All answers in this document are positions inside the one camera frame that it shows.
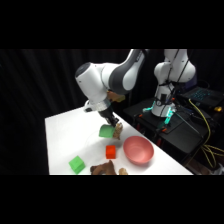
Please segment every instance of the black background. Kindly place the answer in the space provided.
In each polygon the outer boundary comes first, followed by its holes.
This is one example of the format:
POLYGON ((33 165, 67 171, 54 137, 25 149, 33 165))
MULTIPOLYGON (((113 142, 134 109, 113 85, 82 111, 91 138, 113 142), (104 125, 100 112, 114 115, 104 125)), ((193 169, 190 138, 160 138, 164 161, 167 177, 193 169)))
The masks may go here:
MULTIPOLYGON (((224 92, 224 49, 189 49, 198 78, 224 92)), ((74 75, 86 62, 122 63, 130 49, 1 49, 0 174, 48 174, 44 119, 82 107, 86 97, 74 75)), ((131 97, 115 112, 153 97, 154 68, 164 49, 152 49, 131 97)), ((215 145, 223 148, 224 131, 215 145)))

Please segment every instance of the red cube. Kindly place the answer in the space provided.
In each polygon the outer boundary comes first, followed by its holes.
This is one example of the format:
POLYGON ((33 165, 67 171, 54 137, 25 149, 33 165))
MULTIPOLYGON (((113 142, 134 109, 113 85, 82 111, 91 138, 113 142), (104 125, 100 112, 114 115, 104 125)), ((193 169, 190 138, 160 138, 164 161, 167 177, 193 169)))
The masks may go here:
POLYGON ((108 145, 106 147, 106 158, 107 159, 116 159, 116 146, 108 145))

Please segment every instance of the pink bowl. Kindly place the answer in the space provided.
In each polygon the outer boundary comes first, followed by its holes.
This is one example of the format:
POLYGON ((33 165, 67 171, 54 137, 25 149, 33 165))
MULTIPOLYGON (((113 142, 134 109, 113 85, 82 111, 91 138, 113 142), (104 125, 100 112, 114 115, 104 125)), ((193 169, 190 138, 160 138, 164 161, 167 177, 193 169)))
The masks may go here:
POLYGON ((136 165, 148 163, 154 156, 152 144, 145 138, 134 136, 124 142, 124 153, 136 165))

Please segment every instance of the green cube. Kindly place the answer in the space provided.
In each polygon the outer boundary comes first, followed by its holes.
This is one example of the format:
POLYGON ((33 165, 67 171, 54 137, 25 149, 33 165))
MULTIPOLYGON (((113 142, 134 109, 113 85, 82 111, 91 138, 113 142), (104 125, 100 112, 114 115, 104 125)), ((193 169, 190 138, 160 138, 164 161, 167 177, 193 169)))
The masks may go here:
POLYGON ((69 165, 77 175, 86 167, 79 156, 75 157, 75 159, 69 162, 69 165))
POLYGON ((111 125, 103 125, 100 129, 99 136, 102 138, 113 138, 115 128, 111 125))

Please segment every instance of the cable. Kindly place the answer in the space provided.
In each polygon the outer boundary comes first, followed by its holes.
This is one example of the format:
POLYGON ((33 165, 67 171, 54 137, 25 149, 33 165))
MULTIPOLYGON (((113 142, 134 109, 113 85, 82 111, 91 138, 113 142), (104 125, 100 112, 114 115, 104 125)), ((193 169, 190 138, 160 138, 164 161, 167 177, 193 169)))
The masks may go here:
POLYGON ((207 81, 199 79, 198 82, 205 82, 208 85, 206 89, 210 89, 210 84, 207 81))
MULTIPOLYGON (((177 50, 176 55, 174 56, 173 62, 174 62, 174 60, 176 59, 177 54, 179 53, 179 51, 180 51, 180 49, 177 50)), ((170 68, 170 71, 169 71, 169 74, 168 74, 168 79, 167 79, 168 82, 170 81, 170 73, 171 73, 171 70, 172 70, 172 67, 170 68)))
POLYGON ((206 159, 207 159, 209 165, 210 165, 212 168, 215 168, 215 167, 216 167, 216 164, 217 164, 217 163, 216 163, 216 159, 215 159, 215 155, 216 155, 216 156, 224 156, 224 155, 222 155, 222 154, 218 154, 218 153, 214 153, 211 149, 215 149, 215 150, 221 151, 221 152, 223 152, 223 153, 224 153, 224 150, 219 149, 219 148, 216 148, 216 147, 214 147, 214 146, 206 145, 206 143, 209 141, 209 139, 210 139, 210 137, 211 137, 211 129, 210 129, 210 126, 209 126, 209 124, 208 124, 206 118, 205 118, 204 115, 202 114, 202 112, 198 109, 197 106, 195 106, 195 105, 191 102, 191 99, 189 99, 189 102, 190 102, 190 104, 196 109, 196 111, 202 116, 202 118, 204 119, 204 121, 205 121, 205 123, 206 123, 206 125, 207 125, 207 127, 208 127, 208 131, 209 131, 207 140, 206 140, 206 141, 204 142, 204 144, 197 150, 197 152, 196 152, 195 155, 191 158, 191 160, 196 156, 196 154, 198 153, 198 151, 199 151, 200 149, 202 149, 202 151, 203 151, 203 153, 205 154, 205 157, 206 157, 206 159), (212 158, 213 158, 213 160, 214 160, 214 166, 212 165, 212 163, 211 163, 210 159, 208 158, 208 155, 207 155, 206 152, 211 154, 211 156, 212 156, 212 158))
POLYGON ((177 80, 177 85, 179 84, 179 81, 180 81, 182 75, 184 74, 184 71, 185 71, 185 68, 186 68, 187 65, 188 65, 188 62, 189 62, 190 59, 192 58, 193 53, 194 53, 194 49, 193 49, 193 51, 191 52, 191 55, 190 55, 190 57, 188 58, 188 60, 187 60, 187 62, 186 62, 186 64, 185 64, 185 66, 184 66, 184 68, 183 68, 183 70, 182 70, 182 72, 181 72, 181 74, 180 74, 179 79, 177 80))
POLYGON ((199 133, 198 130, 196 130, 192 125, 190 125, 183 117, 181 117, 178 113, 174 112, 182 121, 184 121, 189 127, 191 127, 198 135, 200 135, 200 137, 202 139, 204 139, 204 137, 199 133))

